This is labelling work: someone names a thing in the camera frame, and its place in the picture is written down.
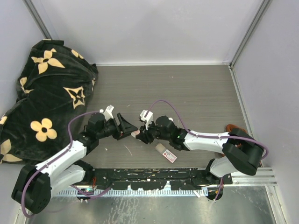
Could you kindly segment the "red white staple box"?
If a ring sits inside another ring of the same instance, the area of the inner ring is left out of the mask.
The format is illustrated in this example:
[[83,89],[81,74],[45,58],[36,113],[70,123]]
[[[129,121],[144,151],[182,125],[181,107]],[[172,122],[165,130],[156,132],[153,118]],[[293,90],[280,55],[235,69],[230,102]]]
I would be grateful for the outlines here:
[[169,162],[174,163],[174,161],[177,159],[177,156],[174,155],[170,150],[168,150],[163,144],[158,143],[155,146],[155,149]]

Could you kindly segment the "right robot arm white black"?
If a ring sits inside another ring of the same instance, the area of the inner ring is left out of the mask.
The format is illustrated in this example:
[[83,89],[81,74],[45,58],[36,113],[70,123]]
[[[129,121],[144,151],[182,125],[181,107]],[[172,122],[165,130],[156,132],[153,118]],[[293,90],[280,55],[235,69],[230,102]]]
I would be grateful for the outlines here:
[[177,127],[167,116],[145,122],[132,136],[145,144],[155,139],[168,141],[176,150],[205,150],[223,154],[212,159],[205,171],[205,179],[217,183],[223,176],[234,172],[254,176],[265,148],[240,128],[224,133],[199,133]]

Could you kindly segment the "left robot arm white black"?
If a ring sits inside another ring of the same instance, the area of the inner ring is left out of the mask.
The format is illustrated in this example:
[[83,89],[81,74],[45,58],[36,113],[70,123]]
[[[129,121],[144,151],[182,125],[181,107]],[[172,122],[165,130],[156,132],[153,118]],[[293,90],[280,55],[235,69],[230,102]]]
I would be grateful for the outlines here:
[[20,170],[11,198],[21,205],[25,217],[31,218],[45,209],[59,191],[79,182],[92,183],[93,167],[82,158],[98,146],[100,139],[112,136],[120,140],[138,129],[120,113],[109,119],[100,112],[89,114],[84,130],[76,139],[71,138],[68,146],[43,162],[25,165]]

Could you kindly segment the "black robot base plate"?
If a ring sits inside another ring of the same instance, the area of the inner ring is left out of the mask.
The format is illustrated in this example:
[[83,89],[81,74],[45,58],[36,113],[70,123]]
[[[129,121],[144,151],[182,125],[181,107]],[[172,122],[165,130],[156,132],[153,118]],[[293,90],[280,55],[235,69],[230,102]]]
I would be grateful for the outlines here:
[[171,190],[201,189],[201,186],[218,185],[219,178],[212,179],[199,168],[96,168],[79,186],[114,190],[162,190],[169,183]]

